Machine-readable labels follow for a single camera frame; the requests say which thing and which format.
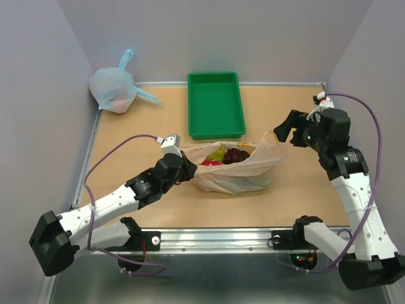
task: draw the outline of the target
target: table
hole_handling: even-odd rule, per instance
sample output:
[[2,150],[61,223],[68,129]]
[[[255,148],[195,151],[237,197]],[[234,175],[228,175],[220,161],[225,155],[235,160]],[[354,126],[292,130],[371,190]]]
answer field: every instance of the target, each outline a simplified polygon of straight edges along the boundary
[[[177,133],[182,144],[196,143],[187,131],[187,88],[148,87],[162,100],[136,99],[122,115],[103,111],[90,165],[126,138],[141,133],[161,137]],[[241,87],[247,132],[241,141],[258,141],[283,122],[290,110],[310,111],[319,87]],[[206,193],[192,182],[174,186],[161,200],[131,213],[141,227],[292,226],[302,215],[317,215],[327,225],[349,225],[339,196],[309,148],[286,144],[289,158],[278,165],[267,190],[237,196]],[[107,158],[89,177],[96,198],[114,191],[162,157],[151,139],[134,139]],[[89,203],[87,193],[81,205]]]

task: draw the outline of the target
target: open plastic bag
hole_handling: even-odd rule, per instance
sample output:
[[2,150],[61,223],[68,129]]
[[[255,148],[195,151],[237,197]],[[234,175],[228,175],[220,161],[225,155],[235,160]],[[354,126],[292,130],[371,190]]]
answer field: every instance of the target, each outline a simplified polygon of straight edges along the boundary
[[134,85],[134,77],[125,71],[134,52],[126,50],[118,68],[101,68],[89,79],[89,89],[99,104],[99,109],[115,113],[128,110],[136,96],[152,103],[160,104],[160,100]]
[[[202,166],[205,158],[221,145],[227,148],[254,150],[250,157],[240,163],[220,166]],[[219,141],[211,144],[188,144],[182,146],[187,158],[197,165],[193,181],[204,191],[229,194],[266,189],[271,182],[274,166],[287,159],[284,144],[267,131],[259,143]]]

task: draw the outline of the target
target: gray floor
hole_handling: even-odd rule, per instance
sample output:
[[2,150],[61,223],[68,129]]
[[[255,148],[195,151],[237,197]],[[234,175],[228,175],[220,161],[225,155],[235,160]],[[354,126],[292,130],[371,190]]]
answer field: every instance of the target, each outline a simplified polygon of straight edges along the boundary
[[85,256],[56,278],[51,303],[390,303],[385,288],[349,291],[337,271],[298,273],[277,259],[288,255],[156,255],[163,275],[129,277],[114,258]]

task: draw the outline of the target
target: blue plastic bag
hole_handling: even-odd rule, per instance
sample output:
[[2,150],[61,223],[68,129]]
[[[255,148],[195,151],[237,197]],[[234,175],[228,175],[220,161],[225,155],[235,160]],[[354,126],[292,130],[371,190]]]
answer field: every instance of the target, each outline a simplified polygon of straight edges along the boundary
[[157,97],[136,87],[132,74],[125,71],[133,57],[134,52],[128,49],[118,68],[101,68],[89,79],[90,92],[98,102],[100,110],[125,113],[136,96],[151,103],[161,103]]

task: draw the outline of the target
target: wooden table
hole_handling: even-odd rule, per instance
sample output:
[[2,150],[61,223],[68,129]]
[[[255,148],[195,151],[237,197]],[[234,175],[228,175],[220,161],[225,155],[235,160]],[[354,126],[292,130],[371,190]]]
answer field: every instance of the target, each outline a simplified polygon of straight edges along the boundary
[[[194,143],[187,131],[187,88],[147,88],[162,105],[136,99],[125,114],[104,111],[91,165],[126,138],[141,133],[165,137],[177,133],[182,144]],[[283,122],[291,109],[310,111],[316,87],[241,87],[247,132],[241,141],[257,141]],[[237,196],[206,193],[192,182],[174,186],[161,200],[130,214],[141,227],[291,226],[301,215],[317,215],[327,225],[348,225],[343,204],[309,148],[286,144],[289,159],[274,173],[269,189]],[[162,157],[152,139],[134,139],[104,161],[90,176],[97,198],[153,167]],[[87,193],[82,205],[89,203]]]

